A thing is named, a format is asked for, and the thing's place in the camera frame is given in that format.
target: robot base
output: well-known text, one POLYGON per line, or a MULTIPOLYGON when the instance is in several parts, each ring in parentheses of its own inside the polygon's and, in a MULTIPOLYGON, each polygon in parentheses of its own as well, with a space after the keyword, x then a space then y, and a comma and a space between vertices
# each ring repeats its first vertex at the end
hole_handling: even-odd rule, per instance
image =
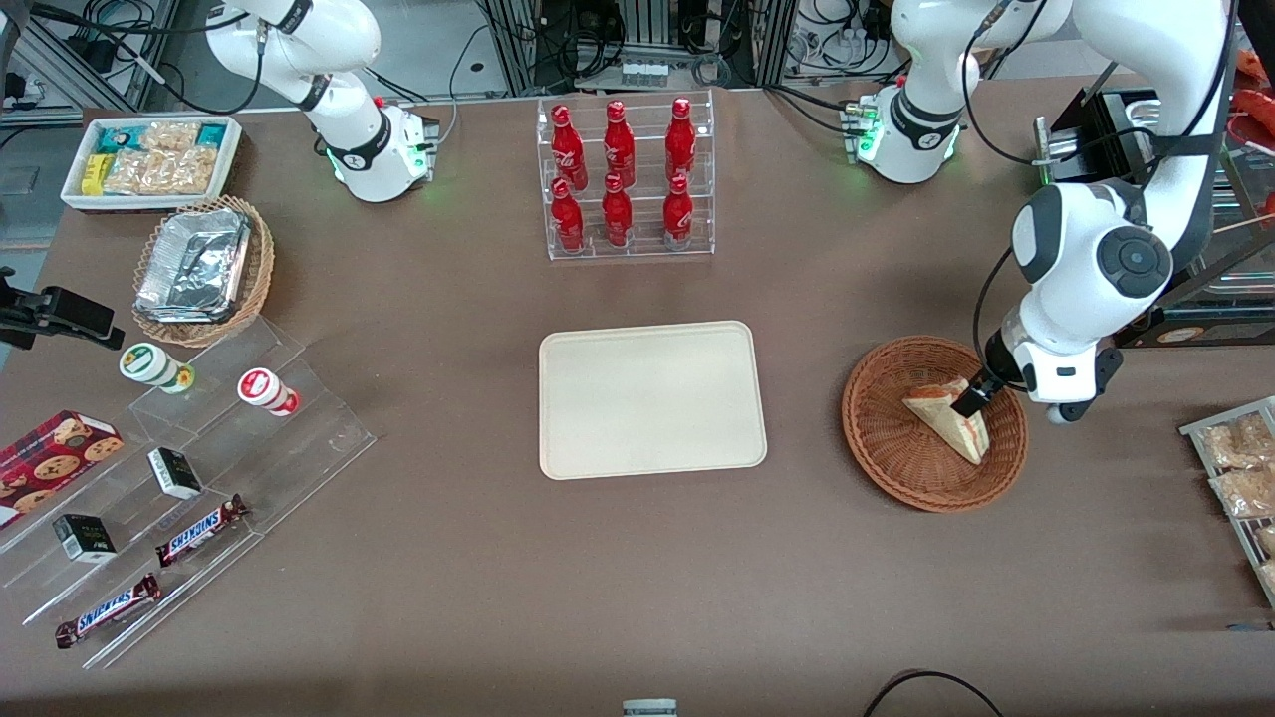
POLYGON ((432 181, 439 157, 439 125, 426 125, 419 115, 400 107, 384 107, 390 120, 390 140, 368 168, 342 167, 328 153, 337 180, 363 202, 389 202, 417 182, 432 181))
POLYGON ((845 156, 852 165, 867 165, 890 181, 919 184, 935 176, 956 152, 960 128, 952 129, 946 145, 917 149, 890 116, 890 102, 898 92, 898 87, 887 87, 864 94, 858 105, 841 111, 841 128, 856 134, 845 138, 845 156))

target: brown table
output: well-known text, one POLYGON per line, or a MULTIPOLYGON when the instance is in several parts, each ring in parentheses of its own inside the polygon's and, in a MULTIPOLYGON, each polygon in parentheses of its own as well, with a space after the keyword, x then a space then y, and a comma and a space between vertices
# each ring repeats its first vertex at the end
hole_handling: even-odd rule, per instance
MULTIPOLYGON (((979 117, 1026 152, 1031 116, 1076 85, 989 82, 979 117)), ((895 186, 766 94, 715 98, 718 254, 612 267, 544 256, 534 102, 464 106, 437 180, 386 205, 333 181, 300 114, 245 115, 232 190, 278 242, 266 314, 382 438, 107 671, 6 617, 0 712, 592 717, 668 695, 687 717, 858 714, 889 676, 936 667, 1011 714, 1270 714, 1275 635, 1221 630, 1269 612, 1174 429, 1275 393, 1275 351, 1130 353, 1081 424, 1029 412, 1026 469, 997 503, 900 505, 845 447, 843 383, 880 342, 968 341, 1034 172, 969 137, 938 177, 895 186), (541 475, 546 334, 718 319, 756 337, 760 467, 541 475)), ((154 222, 68 212, 41 283, 138 338, 154 222)), ((1002 277, 989 324, 1023 287, 1002 277)), ((115 360, 59 338, 15 352, 0 440, 64 407, 121 411, 140 389, 115 360)), ((937 685, 890 703, 943 698, 984 713, 937 685)))

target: acrylic display stand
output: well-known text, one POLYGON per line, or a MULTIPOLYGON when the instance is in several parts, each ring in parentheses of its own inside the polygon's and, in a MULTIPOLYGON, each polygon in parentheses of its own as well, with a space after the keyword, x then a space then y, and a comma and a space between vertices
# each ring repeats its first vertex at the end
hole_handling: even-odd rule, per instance
MULTIPOLYGON (((1221 471, 1213 462, 1213 455, 1204 444, 1204 430, 1211 426, 1220 426, 1230 424, 1244 416, 1257 413, 1266 422, 1266 430, 1275 435, 1275 397, 1266 398, 1264 401, 1256 401, 1239 408, 1233 408, 1224 413, 1218 413, 1211 418, 1205 418, 1204 421, 1196 421, 1195 424, 1188 424, 1178 429, 1178 432, 1191 439, 1191 444, 1195 447, 1196 453, 1200 454, 1200 461, 1204 462, 1205 471, 1209 472, 1209 485, 1213 487, 1214 492, 1218 494, 1218 499, 1225 503, 1225 496, 1218 490, 1218 476, 1221 471)), ((1257 541, 1257 531, 1270 526, 1271 518, 1235 518, 1227 515, 1230 522, 1230 527, 1235 529, 1235 535, 1239 536, 1239 543, 1244 549, 1244 555, 1248 556, 1248 563, 1252 565, 1253 572, 1257 573, 1257 582, 1262 586, 1262 592, 1266 593, 1266 600, 1270 602, 1271 607, 1275 607, 1275 586, 1270 586, 1261 578, 1261 573, 1257 572, 1257 566, 1267 560, 1275 559, 1275 556, 1266 552, 1261 542, 1257 541)))
POLYGON ((607 111, 601 103, 585 103, 570 98, 539 101, 536 131, 537 153, 541 167, 541 202, 544 205, 544 235, 550 259, 625 259, 634 256, 668 258, 686 254, 713 254, 717 246, 714 193, 715 154, 713 147, 714 119, 713 96, 709 92, 685 93, 635 93, 625 94, 625 110, 629 126, 634 130, 638 152, 638 182, 629 188, 629 198, 634 205, 634 236, 625 249, 617 249, 607 241, 606 225, 602 217, 602 196, 606 194, 603 179, 607 176, 607 159, 602 148, 602 138, 607 131, 607 111), (664 246, 664 196, 668 195, 668 179, 664 174, 664 134, 672 120, 673 100, 686 97, 691 101, 691 122, 695 125, 695 168, 691 171, 687 193, 695 203, 691 216, 691 241, 681 251, 664 246), (575 193, 576 202, 584 212, 584 251, 567 254, 562 250, 553 231, 553 216, 550 204, 553 196, 550 182, 557 176, 553 165, 553 122, 550 110, 555 105, 566 105, 571 110, 571 122, 580 139, 584 140, 584 163, 589 170, 589 186, 575 193))
POLYGON ((159 602, 134 609, 65 651, 85 669, 111 665, 375 441, 324 388, 301 351, 264 318, 204 350, 190 361, 190 390, 147 392, 111 421, 125 447, 105 467, 0 533, 5 591, 23 624, 47 633, 50 649, 59 624, 154 573, 163 591, 159 602), (236 383, 256 366, 273 370, 301 395, 293 415, 272 416, 240 401, 236 383), (186 454, 204 486, 199 498, 178 500, 159 490, 147 454, 161 445, 186 454), (251 513, 161 569, 156 546, 235 494, 251 513), (117 555, 97 565, 69 560, 52 528, 64 513, 101 518, 117 555))

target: coca-cola bottle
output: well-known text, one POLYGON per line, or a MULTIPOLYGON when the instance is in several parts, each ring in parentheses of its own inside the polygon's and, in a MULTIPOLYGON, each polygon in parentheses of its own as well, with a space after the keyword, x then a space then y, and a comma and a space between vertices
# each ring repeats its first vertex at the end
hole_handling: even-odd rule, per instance
POLYGON ((686 194, 686 175, 678 172, 668 182, 664 198, 664 246, 681 251, 691 244, 691 212, 695 204, 686 194))
POLYGON ((625 193, 620 175, 607 175, 607 195, 602 198, 602 216, 607 221, 607 241, 617 249, 629 246, 634 232, 634 204, 625 193))
POLYGON ((584 251, 584 214, 580 213, 580 204, 571 196, 571 188, 564 177, 553 177, 550 188, 553 191, 550 213, 553 216, 558 244, 562 245, 562 251, 579 254, 584 251))
POLYGON ((625 119, 625 103, 607 102, 607 134, 602 138, 607 152, 607 171, 620 175, 626 188, 638 181, 638 152, 634 148, 634 130, 625 119))
POLYGON ((669 180, 682 172, 691 176, 695 168, 695 125, 691 124, 691 101, 673 100, 673 121, 664 135, 664 174, 669 180))
POLYGON ((571 126, 571 111, 557 105, 550 111, 553 117, 553 163, 558 175, 566 177, 576 191, 589 186, 589 171, 584 168, 584 143, 580 133, 571 126))

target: wicker basket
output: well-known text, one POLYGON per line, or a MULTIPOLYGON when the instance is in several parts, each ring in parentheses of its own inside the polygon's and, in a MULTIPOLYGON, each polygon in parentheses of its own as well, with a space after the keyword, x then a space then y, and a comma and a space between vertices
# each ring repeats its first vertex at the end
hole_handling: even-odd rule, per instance
POLYGON ((1012 392, 1001 392, 983 410, 992 440, 979 466, 903 404, 914 388, 978 369, 973 351, 929 336, 878 346, 854 367, 841 395, 841 427, 854 458, 882 490, 923 510, 954 513, 982 508, 1014 485, 1026 461, 1028 426, 1012 392))
MULTIPOLYGON (((235 209, 242 212, 252 219, 252 233, 247 240, 247 259, 244 263, 244 277, 240 283, 238 309, 235 315, 221 324, 161 324, 152 322, 133 310, 133 318, 142 327, 142 330, 156 341, 176 343, 189 348, 204 348, 213 342, 227 337, 246 327, 254 316, 261 311, 265 304, 265 295, 270 291, 270 270, 274 269, 274 240, 270 237, 270 227, 261 221, 261 214, 251 204, 235 196, 221 196, 214 202, 201 202, 177 209, 178 214, 193 212, 212 212, 214 209, 235 209)), ((138 262, 138 270, 134 273, 133 290, 142 288, 142 279, 150 265, 150 251, 154 250, 156 237, 159 236, 159 227, 150 232, 150 241, 142 251, 142 260, 138 262)))

